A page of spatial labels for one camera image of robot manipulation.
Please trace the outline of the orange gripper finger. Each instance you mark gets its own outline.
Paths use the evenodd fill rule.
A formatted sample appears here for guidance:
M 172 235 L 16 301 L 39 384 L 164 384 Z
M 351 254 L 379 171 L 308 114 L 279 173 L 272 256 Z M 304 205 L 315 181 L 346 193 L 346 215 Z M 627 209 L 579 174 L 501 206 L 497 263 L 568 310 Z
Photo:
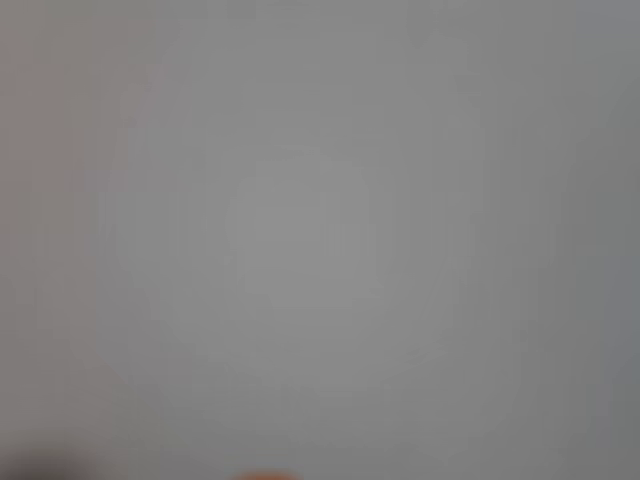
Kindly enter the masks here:
M 295 472 L 282 469 L 254 469 L 241 472 L 232 480 L 302 480 L 303 477 Z

